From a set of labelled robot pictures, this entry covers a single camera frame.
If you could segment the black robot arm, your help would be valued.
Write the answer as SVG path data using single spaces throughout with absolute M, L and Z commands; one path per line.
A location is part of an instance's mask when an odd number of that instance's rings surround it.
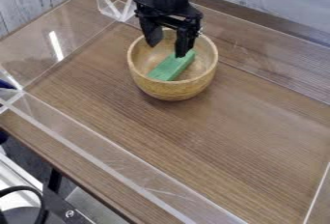
M 181 58 L 193 48 L 201 28 L 201 12 L 189 0 L 132 0 L 134 16 L 145 42 L 154 47 L 164 38 L 163 28 L 176 32 L 175 56 Z

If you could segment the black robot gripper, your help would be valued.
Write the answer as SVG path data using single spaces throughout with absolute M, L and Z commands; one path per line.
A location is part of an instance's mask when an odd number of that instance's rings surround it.
M 164 38 L 163 28 L 176 31 L 175 56 L 181 58 L 192 49 L 201 28 L 201 12 L 188 3 L 167 4 L 154 0 L 133 0 L 145 42 L 154 47 Z

